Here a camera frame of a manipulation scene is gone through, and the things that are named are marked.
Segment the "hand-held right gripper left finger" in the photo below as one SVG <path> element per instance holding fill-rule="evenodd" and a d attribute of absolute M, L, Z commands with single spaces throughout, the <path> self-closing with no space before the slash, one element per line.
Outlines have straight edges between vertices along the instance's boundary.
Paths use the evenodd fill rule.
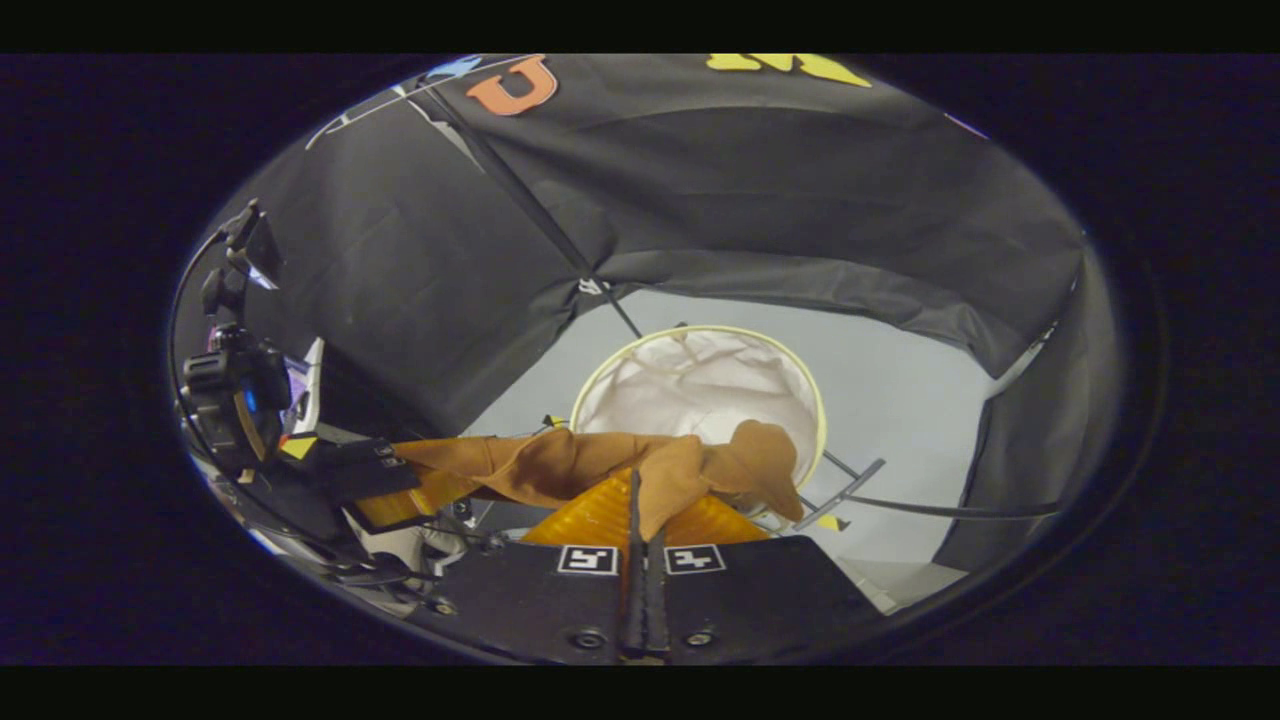
<path fill-rule="evenodd" d="M 534 532 L 475 546 L 410 623 L 477 656 L 620 664 L 643 653 L 643 538 L 635 468 L 622 468 Z"/>

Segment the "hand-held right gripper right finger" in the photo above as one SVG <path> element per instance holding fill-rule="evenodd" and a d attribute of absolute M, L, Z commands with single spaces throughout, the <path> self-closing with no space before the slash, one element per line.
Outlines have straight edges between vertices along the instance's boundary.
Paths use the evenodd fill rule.
<path fill-rule="evenodd" d="M 648 544 L 650 650 L 676 666 L 824 662 L 884 615 L 813 539 L 704 496 Z"/>

